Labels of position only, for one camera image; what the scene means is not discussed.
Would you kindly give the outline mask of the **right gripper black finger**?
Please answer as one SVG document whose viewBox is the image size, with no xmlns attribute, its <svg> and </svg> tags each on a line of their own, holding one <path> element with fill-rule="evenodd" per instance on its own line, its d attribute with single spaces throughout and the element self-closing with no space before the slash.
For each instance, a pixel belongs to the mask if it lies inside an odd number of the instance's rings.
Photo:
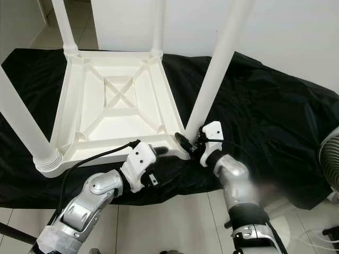
<svg viewBox="0 0 339 254">
<path fill-rule="evenodd" d="M 182 133 L 176 132 L 175 133 L 175 139 L 177 140 L 177 143 L 179 143 L 180 147 L 186 151 L 187 153 L 193 153 L 194 146 L 192 143 L 186 138 Z"/>
</svg>

